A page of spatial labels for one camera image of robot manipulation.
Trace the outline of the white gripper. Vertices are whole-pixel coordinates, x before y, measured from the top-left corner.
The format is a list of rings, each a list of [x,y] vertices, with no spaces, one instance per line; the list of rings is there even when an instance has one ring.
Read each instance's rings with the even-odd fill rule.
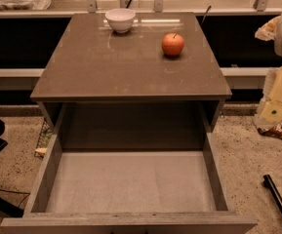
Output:
[[[263,41],[275,40],[279,21],[279,16],[269,20],[256,31],[255,37]],[[270,129],[282,121],[282,66],[271,68],[266,74],[263,95],[266,100],[260,101],[254,124],[258,129]]]

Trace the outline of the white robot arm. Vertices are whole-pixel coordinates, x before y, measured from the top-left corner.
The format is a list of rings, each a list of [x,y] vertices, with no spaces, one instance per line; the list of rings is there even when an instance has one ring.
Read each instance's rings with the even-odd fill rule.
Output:
[[[275,54],[282,57],[282,14],[260,27],[255,37],[273,40]],[[267,72],[262,93],[254,124],[258,129],[270,129],[282,121],[282,66]]]

